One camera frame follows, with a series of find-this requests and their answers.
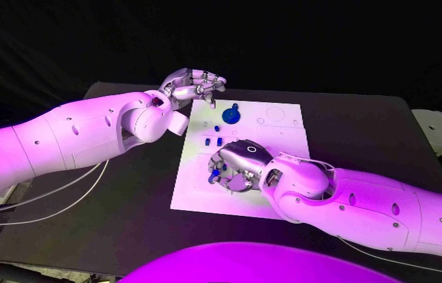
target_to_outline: robotic hand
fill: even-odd
[[[176,110],[193,98],[215,108],[212,91],[225,91],[225,83],[210,72],[184,68],[159,90],[68,103],[0,129],[0,190],[49,172],[101,163],[154,142],[167,129],[183,135],[189,119]]]
[[[442,256],[442,195],[367,172],[230,142],[209,160],[209,182],[261,190],[278,215],[379,250]]]

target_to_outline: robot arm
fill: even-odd
[[[226,79],[182,69],[160,89],[102,96],[56,107],[26,123],[0,129],[0,189],[53,171],[92,166],[154,142],[169,129],[183,135],[189,119],[176,110],[212,92]]]
[[[442,256],[442,195],[327,166],[284,152],[272,158],[245,140],[212,156],[209,181],[238,192],[259,189],[287,221],[311,224],[360,245]]]

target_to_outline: small blue piece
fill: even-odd
[[[219,176],[219,170],[215,169],[213,172],[212,172],[212,175],[209,176],[209,183],[213,184],[215,181],[213,181],[213,178]]]
[[[238,111],[238,104],[233,103],[232,108],[223,111],[223,122],[232,125],[239,121],[241,117],[242,115]]]

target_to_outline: black curtain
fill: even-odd
[[[229,88],[395,95],[442,110],[442,0],[0,0],[0,126],[95,81],[187,66]]]

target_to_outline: table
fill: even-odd
[[[157,86],[98,82],[85,98],[150,89]],[[442,169],[400,98],[239,89],[216,93],[216,98],[301,104],[311,158],[442,192]],[[180,112],[189,116],[190,105]],[[186,247],[219,241],[256,241],[321,252],[403,281],[442,280],[442,273],[366,256],[308,224],[171,210],[183,143],[184,137],[167,132],[157,142],[112,158],[101,183],[78,205],[42,222],[4,228],[0,261],[125,275]],[[87,170],[35,178],[25,198],[58,188]],[[12,221],[32,220],[66,207],[98,174],[99,169],[69,189],[19,207]],[[423,266],[442,265],[438,256],[367,251]]]

